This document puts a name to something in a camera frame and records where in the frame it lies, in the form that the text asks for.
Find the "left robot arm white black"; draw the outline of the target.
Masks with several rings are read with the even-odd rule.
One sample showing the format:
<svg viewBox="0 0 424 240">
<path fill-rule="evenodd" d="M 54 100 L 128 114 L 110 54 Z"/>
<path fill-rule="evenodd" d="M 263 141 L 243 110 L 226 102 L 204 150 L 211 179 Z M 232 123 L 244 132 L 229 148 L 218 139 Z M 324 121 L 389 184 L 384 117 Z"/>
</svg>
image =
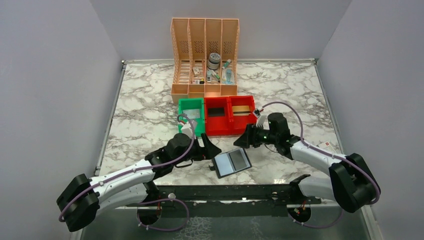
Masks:
<svg viewBox="0 0 424 240">
<path fill-rule="evenodd" d="M 182 162 L 211 160 L 222 152 L 205 133 L 201 140 L 203 145 L 197 137 L 177 133 L 165 146 L 129 167 L 103 176 L 75 176 L 56 200 L 61 211 L 59 221 L 66 223 L 70 232 L 76 232 L 107 210 L 162 202 L 165 194 L 160 193 L 154 180 L 171 173 Z"/>
</svg>

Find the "gold credit card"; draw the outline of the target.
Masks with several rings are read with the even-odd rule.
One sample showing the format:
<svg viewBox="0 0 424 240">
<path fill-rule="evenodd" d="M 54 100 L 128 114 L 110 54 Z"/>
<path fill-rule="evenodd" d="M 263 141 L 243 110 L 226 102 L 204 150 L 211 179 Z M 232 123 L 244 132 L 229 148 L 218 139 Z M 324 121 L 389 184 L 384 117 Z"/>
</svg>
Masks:
<svg viewBox="0 0 424 240">
<path fill-rule="evenodd" d="M 252 113 L 249 105 L 234 105 L 232 106 L 234 116 L 248 116 Z"/>
</svg>

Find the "red plastic bin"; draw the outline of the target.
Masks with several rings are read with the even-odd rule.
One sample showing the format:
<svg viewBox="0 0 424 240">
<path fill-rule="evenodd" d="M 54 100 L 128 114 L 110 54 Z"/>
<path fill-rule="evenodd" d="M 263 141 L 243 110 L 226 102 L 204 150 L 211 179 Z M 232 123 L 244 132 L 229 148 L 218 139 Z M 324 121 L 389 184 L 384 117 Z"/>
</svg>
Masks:
<svg viewBox="0 0 424 240">
<path fill-rule="evenodd" d="M 231 133 L 228 97 L 204 98 L 205 132 L 208 136 L 228 136 Z"/>
<path fill-rule="evenodd" d="M 255 107 L 254 97 L 252 95 L 230 96 L 230 115 L 232 117 L 230 132 L 232 135 L 241 135 L 244 133 L 248 124 L 255 124 L 257 118 L 253 114 Z M 249 106 L 251 114 L 243 116 L 234 116 L 232 106 Z"/>
</svg>

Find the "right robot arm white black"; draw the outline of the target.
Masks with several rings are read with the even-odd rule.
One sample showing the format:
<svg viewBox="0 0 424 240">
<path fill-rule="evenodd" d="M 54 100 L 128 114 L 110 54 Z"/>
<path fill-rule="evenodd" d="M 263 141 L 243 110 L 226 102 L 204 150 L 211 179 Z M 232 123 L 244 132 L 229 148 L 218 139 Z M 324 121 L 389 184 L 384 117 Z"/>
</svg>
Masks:
<svg viewBox="0 0 424 240">
<path fill-rule="evenodd" d="M 348 213 L 372 205 L 378 199 L 380 187 L 361 155 L 334 154 L 302 141 L 299 136 L 291 134 L 282 113 L 271 113 L 267 121 L 268 129 L 255 123 L 247 124 L 234 145 L 244 149 L 273 145 L 280 155 L 310 165 L 327 176 L 319 178 L 305 174 L 296 178 L 290 182 L 292 198 L 332 200 Z"/>
</svg>

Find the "black card holder wallet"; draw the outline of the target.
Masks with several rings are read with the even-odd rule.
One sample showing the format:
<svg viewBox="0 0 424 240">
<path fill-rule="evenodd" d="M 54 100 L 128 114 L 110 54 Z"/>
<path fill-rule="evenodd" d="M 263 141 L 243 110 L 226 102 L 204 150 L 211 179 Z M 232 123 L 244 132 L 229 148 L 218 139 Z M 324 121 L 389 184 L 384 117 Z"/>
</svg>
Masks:
<svg viewBox="0 0 424 240">
<path fill-rule="evenodd" d="M 209 170 L 219 179 L 250 169 L 252 163 L 244 148 L 237 148 L 215 156 L 209 164 Z"/>
</svg>

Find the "green plastic bin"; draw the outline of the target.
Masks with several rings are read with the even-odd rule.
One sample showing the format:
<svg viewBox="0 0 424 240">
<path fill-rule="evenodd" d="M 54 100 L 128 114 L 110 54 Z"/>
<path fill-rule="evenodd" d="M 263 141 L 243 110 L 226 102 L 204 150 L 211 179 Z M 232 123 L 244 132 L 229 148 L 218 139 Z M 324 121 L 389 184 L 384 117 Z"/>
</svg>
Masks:
<svg viewBox="0 0 424 240">
<path fill-rule="evenodd" d="M 205 107 L 203 98 L 181 98 L 178 101 L 178 113 L 185 114 L 197 122 L 195 135 L 200 137 L 205 132 Z"/>
</svg>

